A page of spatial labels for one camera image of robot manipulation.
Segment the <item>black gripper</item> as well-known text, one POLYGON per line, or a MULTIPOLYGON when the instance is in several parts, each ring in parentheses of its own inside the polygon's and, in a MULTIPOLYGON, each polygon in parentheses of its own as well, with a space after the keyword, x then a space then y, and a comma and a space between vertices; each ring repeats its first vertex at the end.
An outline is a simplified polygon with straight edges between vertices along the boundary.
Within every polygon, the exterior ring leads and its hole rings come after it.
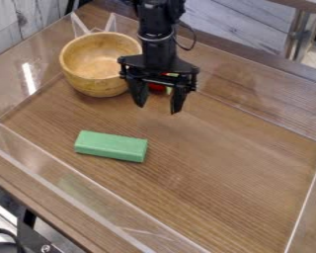
POLYGON ((149 97, 149 83, 173 88, 169 100, 169 111, 181 111, 187 94, 196 90, 200 69, 176 57, 168 66, 147 66, 144 56, 127 55, 117 58, 121 65, 120 77, 127 81, 136 105, 141 108, 149 97))

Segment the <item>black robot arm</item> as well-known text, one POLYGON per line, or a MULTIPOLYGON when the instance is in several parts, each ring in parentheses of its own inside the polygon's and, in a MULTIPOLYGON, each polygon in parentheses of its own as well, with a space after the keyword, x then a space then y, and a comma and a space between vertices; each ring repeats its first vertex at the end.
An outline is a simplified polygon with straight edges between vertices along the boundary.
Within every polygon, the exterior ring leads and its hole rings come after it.
POLYGON ((128 83, 136 105, 145 105, 149 85, 157 84, 172 90, 172 114, 181 111, 188 93, 196 90, 200 72, 199 67, 180 59, 176 52, 177 47, 184 50, 194 48, 194 45, 185 47, 176 40, 175 27, 185 13, 184 4, 185 0, 133 0, 143 53, 117 59, 120 78, 128 83))

